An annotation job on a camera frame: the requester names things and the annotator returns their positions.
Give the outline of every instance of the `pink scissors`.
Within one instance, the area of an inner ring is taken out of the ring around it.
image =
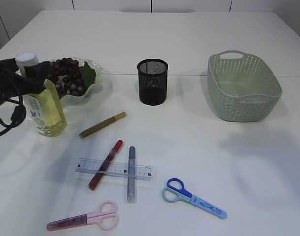
[[[103,212],[102,210],[106,204],[111,204],[114,209]],[[48,231],[56,231],[83,225],[97,224],[101,227],[102,230],[112,230],[117,226],[119,221],[119,217],[116,214],[117,212],[118,206],[116,203],[114,203],[113,201],[104,201],[100,204],[99,208],[96,211],[48,223],[46,228]],[[111,225],[105,226],[103,224],[103,220],[108,218],[113,218],[114,220]]]

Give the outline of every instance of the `pink scissor blade cover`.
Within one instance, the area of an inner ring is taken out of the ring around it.
[[[87,225],[86,214],[48,223],[46,228],[48,231],[55,231],[55,230],[63,230],[63,229],[68,229],[73,227],[79,227],[83,225]]]

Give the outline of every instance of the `grape leaf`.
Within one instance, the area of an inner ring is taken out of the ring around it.
[[[89,66],[87,62],[84,62],[84,66],[80,67],[80,72],[82,74],[84,84],[88,88],[91,84],[94,83],[96,72]]]

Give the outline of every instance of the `ruler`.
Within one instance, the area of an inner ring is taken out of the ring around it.
[[[95,174],[97,172],[104,173],[108,176],[118,177],[134,177],[141,180],[153,180],[155,177],[155,169],[151,166],[135,165],[135,173],[128,173],[128,163],[110,162],[107,170],[100,170],[104,160],[94,160],[81,158],[76,164],[76,172]]]

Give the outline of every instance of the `scissors handle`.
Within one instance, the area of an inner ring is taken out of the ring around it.
[[[178,183],[180,183],[181,189],[177,189],[177,188],[171,186],[170,185],[171,182],[178,182]],[[167,186],[168,186],[168,188],[171,188],[171,189],[173,189],[173,190],[175,190],[175,191],[177,191],[177,192],[179,192],[179,193],[181,193],[181,194],[183,194],[183,195],[185,195],[185,196],[187,196],[189,198],[192,197],[192,194],[185,189],[184,183],[180,179],[178,179],[178,178],[171,178],[169,181],[167,181]]]
[[[103,211],[103,208],[107,204],[112,205],[113,209],[109,211]],[[104,201],[100,204],[96,211],[87,214],[87,224],[97,224],[101,227],[102,230],[111,230],[117,226],[119,221],[119,217],[116,212],[118,212],[118,206],[115,202]],[[103,224],[103,220],[109,218],[113,218],[113,222],[111,223],[111,225],[106,226],[105,224]]]
[[[113,218],[113,221],[110,225],[105,225],[103,223],[103,220]],[[88,218],[87,219],[87,224],[92,225],[96,224],[101,227],[102,230],[112,230],[118,225],[119,217],[117,214],[108,214],[108,215],[101,215],[93,218]]]
[[[110,204],[113,206],[113,209],[110,210],[110,211],[103,211],[103,208],[106,204]],[[114,214],[118,212],[118,206],[115,202],[113,201],[104,201],[102,202],[99,207],[97,208],[97,210],[93,211],[93,212],[90,212],[87,214],[87,217],[88,218],[92,218],[92,217],[96,217],[96,216],[102,216],[102,215],[109,215],[109,214]]]
[[[175,194],[177,197],[170,199],[166,196],[166,191],[171,192],[173,194]],[[162,197],[164,198],[165,201],[167,201],[168,203],[174,203],[176,201],[183,201],[185,203],[189,203],[190,201],[190,197],[187,197],[186,195],[179,193],[178,191],[170,188],[170,187],[165,187],[162,191]]]

